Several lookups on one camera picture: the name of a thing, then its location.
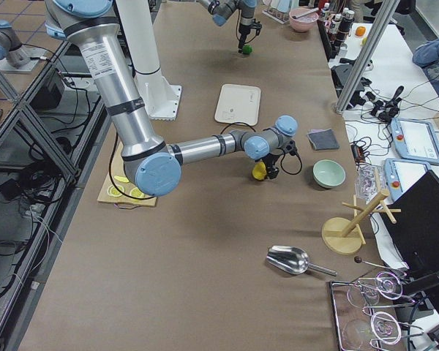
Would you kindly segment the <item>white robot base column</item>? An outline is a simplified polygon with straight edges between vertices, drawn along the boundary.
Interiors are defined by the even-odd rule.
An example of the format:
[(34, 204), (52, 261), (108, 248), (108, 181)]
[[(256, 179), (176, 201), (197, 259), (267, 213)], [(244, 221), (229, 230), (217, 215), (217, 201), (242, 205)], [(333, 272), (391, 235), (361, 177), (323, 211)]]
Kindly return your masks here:
[(175, 120), (182, 87), (169, 84), (162, 73), (149, 3), (121, 0), (116, 6), (135, 70), (135, 84), (149, 118)]

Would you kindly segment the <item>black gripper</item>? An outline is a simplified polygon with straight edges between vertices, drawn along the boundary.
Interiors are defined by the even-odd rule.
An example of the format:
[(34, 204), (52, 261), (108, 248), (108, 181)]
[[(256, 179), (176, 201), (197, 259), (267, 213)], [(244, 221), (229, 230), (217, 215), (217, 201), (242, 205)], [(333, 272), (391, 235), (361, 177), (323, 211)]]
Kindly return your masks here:
[(238, 44), (238, 52), (243, 53), (244, 42), (247, 41), (247, 36), (249, 35), (249, 26), (240, 24), (239, 25), (239, 44)]
[(263, 158), (263, 163), (266, 165), (266, 178), (275, 179), (279, 174), (279, 168), (276, 166), (280, 155), (277, 154), (267, 154)]

